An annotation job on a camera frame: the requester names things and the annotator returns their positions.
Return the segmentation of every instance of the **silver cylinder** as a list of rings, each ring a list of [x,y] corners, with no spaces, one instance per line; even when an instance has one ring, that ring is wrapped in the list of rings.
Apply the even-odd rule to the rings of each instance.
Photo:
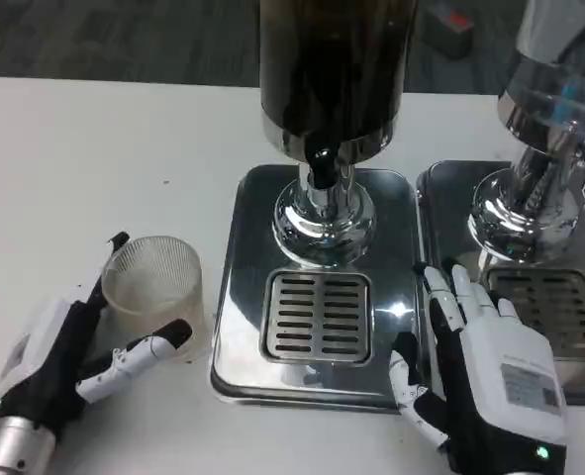
[[[56,445],[54,434],[24,418],[0,419],[0,474],[46,473]]]

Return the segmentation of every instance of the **robot finger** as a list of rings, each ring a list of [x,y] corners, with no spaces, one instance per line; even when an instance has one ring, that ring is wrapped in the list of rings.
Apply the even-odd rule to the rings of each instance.
[[[490,297],[490,300],[494,306],[499,310],[499,315],[502,318],[511,318],[520,324],[522,323],[521,319],[519,319],[519,315],[517,314],[517,309],[514,308],[514,304],[510,301],[510,299],[506,299],[496,290],[488,292],[488,296]]]
[[[499,315],[501,315],[502,318],[512,319],[519,323],[521,322],[519,314],[517,314],[517,309],[514,308],[514,304],[508,299],[499,299],[497,306],[499,307]]]
[[[429,314],[435,335],[439,337],[443,333],[462,329],[463,316],[441,273],[425,263],[416,265],[414,271],[422,278],[429,292]]]
[[[389,379],[400,414],[436,448],[447,440],[446,402],[426,386],[416,369],[418,341],[400,332],[393,342]]]
[[[472,319],[478,318],[480,315],[479,304],[474,295],[468,271],[452,258],[446,259],[442,266],[452,279],[454,294],[466,321],[470,322]]]
[[[492,303],[492,300],[486,293],[486,290],[480,284],[473,282],[472,291],[477,300],[477,304],[479,305],[479,313],[481,314],[481,316],[488,318],[498,318],[499,312],[497,311],[494,304]]]

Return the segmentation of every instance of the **glass cup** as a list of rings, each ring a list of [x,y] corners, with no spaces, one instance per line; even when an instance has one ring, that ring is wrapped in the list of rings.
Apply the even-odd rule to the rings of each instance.
[[[152,236],[129,241],[106,264],[102,286],[119,330],[140,337],[183,319],[193,334],[177,357],[192,361],[209,348],[200,259],[183,240]]]

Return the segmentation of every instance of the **floor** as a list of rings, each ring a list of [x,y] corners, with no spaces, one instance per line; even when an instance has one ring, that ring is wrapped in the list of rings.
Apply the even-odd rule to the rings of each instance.
[[[0,0],[0,76],[255,87],[256,1]],[[472,50],[448,59],[420,18],[406,90],[498,94],[525,0],[445,3],[474,23]]]

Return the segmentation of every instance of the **slotted metal grate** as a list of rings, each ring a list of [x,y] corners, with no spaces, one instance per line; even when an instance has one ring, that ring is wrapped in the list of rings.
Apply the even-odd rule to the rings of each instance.
[[[369,357],[369,284],[359,274],[280,271],[272,278],[265,350],[292,361]]]
[[[585,277],[575,270],[493,268],[491,289],[509,298],[522,322],[544,334],[556,357],[585,359]]]

